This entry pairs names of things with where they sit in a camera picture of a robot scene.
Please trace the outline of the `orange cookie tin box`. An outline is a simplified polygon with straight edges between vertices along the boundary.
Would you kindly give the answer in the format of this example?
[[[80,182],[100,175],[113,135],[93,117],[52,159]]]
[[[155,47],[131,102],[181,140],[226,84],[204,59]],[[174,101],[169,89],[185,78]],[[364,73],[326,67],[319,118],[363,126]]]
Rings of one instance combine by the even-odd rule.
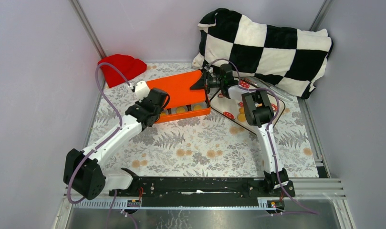
[[[211,108],[209,99],[204,90],[171,92],[169,94],[170,103],[165,107],[167,115],[160,115],[159,120],[156,122],[157,124],[208,115],[210,113]],[[193,111],[193,106],[197,104],[201,105],[203,109]],[[185,107],[187,111],[181,114],[176,114],[176,108],[181,106]]]

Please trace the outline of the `white strawberry tray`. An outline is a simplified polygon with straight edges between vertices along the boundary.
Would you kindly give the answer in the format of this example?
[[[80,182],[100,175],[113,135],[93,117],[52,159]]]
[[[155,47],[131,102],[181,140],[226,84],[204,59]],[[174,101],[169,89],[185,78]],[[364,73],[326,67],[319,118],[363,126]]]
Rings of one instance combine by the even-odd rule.
[[[277,101],[275,98],[268,94],[271,107],[274,111],[274,115],[276,118],[273,121],[273,126],[276,126],[277,122],[279,121],[280,117],[283,115],[283,112],[286,108],[284,101],[278,99]],[[225,116],[226,118],[229,118],[231,121],[235,122],[242,128],[245,128],[246,130],[250,131],[251,133],[255,134],[255,131],[257,129],[256,126],[251,126],[246,122],[240,122],[237,120],[237,116],[239,114],[239,108],[243,107],[243,103],[238,100],[228,99],[227,97],[224,97],[224,95],[221,93],[221,90],[218,89],[216,93],[211,97],[210,99],[210,107],[212,110],[215,110],[219,114]]]

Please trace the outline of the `orange tin lid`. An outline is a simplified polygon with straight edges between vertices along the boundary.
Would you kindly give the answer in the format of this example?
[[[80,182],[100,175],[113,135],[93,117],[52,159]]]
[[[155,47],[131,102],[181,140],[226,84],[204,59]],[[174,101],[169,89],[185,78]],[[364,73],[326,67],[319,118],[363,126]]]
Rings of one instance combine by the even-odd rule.
[[[198,104],[206,100],[204,89],[190,90],[202,76],[200,70],[181,73],[160,79],[147,81],[149,88],[159,88],[170,96],[170,102],[166,108],[177,108],[189,104]]]

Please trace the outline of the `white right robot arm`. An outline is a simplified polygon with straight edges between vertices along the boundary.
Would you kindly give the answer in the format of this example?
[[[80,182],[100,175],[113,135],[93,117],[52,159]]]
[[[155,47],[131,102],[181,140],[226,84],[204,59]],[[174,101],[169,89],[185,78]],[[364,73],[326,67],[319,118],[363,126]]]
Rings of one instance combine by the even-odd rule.
[[[210,67],[206,66],[201,70],[200,79],[190,88],[204,89],[206,93],[209,93],[211,88],[218,88],[226,98],[243,103],[246,122],[255,127],[254,133],[261,146],[262,159],[265,163],[264,190],[266,194],[275,197],[289,184],[287,171],[278,155],[273,130],[273,121],[277,118],[281,107],[279,98],[269,88],[243,87],[240,79],[234,79],[233,67],[233,64],[223,64],[212,73]]]

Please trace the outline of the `metal tongs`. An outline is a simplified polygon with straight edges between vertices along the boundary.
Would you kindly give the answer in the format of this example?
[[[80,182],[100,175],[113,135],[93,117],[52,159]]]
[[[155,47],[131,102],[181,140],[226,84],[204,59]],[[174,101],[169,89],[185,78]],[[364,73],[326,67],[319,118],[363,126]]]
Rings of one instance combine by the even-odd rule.
[[[278,96],[278,98],[283,101],[293,102],[293,99],[290,96],[288,96],[287,93],[283,92],[282,90],[280,90],[279,88],[275,87],[270,83],[267,83],[256,77],[245,77],[244,80],[255,85],[256,87],[267,87],[271,89]]]

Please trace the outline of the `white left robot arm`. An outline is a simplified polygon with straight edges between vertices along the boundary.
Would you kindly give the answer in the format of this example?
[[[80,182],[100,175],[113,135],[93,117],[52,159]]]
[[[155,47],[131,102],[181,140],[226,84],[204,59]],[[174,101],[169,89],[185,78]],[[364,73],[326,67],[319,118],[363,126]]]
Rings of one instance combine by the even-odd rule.
[[[129,172],[102,168],[126,142],[157,122],[169,102],[170,95],[165,91],[149,89],[143,99],[128,107],[119,124],[98,141],[81,151],[72,149],[67,153],[63,181],[68,186],[70,203],[92,200],[111,190],[120,189],[127,196],[137,193],[139,184]]]

